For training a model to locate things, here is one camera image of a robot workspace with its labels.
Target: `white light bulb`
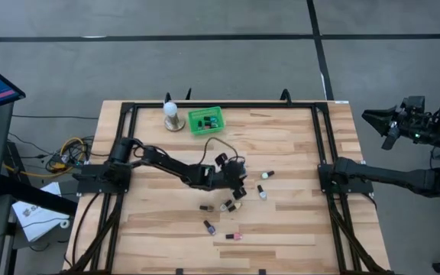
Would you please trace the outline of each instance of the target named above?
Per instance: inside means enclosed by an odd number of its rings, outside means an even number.
[[[164,114],[168,117],[173,117],[177,114],[177,105],[174,102],[166,102],[163,107]]]

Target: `wooden tabletop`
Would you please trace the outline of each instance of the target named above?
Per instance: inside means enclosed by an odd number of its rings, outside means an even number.
[[[93,153],[109,153],[120,106],[119,101],[103,102]],[[362,160],[349,104],[329,102],[328,106],[339,155]],[[188,111],[180,108],[179,114],[185,118]],[[169,132],[163,124],[162,109],[142,108],[134,136],[185,163],[201,159],[209,137],[228,142],[246,159],[247,195],[241,199],[243,206],[235,212],[220,212],[219,206],[231,198],[231,191],[190,189],[175,176],[153,167],[135,169],[121,213],[113,273],[174,273],[176,268],[183,268],[187,274],[258,273],[259,269],[271,274],[338,273],[327,200],[320,191],[316,172],[319,154],[310,110],[224,108],[222,112],[224,131],[197,137],[190,133],[188,125],[182,131]],[[322,114],[319,119],[330,159]],[[229,157],[234,155],[225,145],[210,142],[205,163],[214,163],[215,157],[224,152]],[[93,157],[92,163],[104,160]],[[262,180],[261,173],[268,170],[275,171],[275,175]],[[266,201],[258,195],[258,184],[267,193]],[[78,258],[95,237],[102,197],[93,203],[83,222]],[[91,198],[86,195],[79,200],[76,221]],[[201,211],[200,205],[213,205],[215,211]],[[349,196],[349,205],[356,236],[374,260],[389,269],[374,205],[359,194]],[[204,220],[216,228],[215,236],[206,231]],[[74,222],[68,259],[77,224]],[[225,239],[226,234],[235,232],[244,238]],[[350,268],[345,238],[343,242]],[[100,268],[105,264],[107,246],[105,239]]]

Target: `green basket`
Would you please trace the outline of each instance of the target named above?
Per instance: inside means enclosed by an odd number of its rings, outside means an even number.
[[[202,129],[198,127],[198,121],[201,121],[203,126],[205,125],[205,120],[203,119],[204,117],[216,117],[217,119],[216,124],[218,125],[218,127],[210,128],[210,129]],[[201,110],[191,111],[188,113],[188,119],[189,119],[189,129],[194,135],[220,132],[225,127],[225,123],[223,121],[223,116],[222,116],[222,109],[220,107],[211,107],[211,108],[204,108]]]

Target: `concrete floor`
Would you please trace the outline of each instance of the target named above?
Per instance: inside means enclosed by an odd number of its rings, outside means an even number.
[[[315,0],[323,34],[440,34],[440,1]],[[0,0],[0,36],[312,32],[303,0]],[[408,95],[440,106],[440,40],[324,41],[334,97],[349,100],[369,165],[426,168],[429,147],[383,139],[361,119]],[[324,99],[312,40],[0,43],[0,73],[27,93],[15,114],[97,116],[105,99]],[[95,121],[14,118],[11,132],[53,150],[94,134]],[[34,149],[19,144],[22,155]],[[26,160],[30,165],[41,165]],[[38,168],[28,167],[40,172]],[[433,274],[440,260],[440,199],[376,185],[378,215],[392,269]],[[56,273],[66,244],[23,249],[16,274]]]

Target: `table leg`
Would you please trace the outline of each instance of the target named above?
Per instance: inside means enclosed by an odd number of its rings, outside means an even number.
[[[0,176],[0,194],[9,194],[19,201],[70,216],[74,216],[77,210],[76,202],[28,186],[3,175]]]

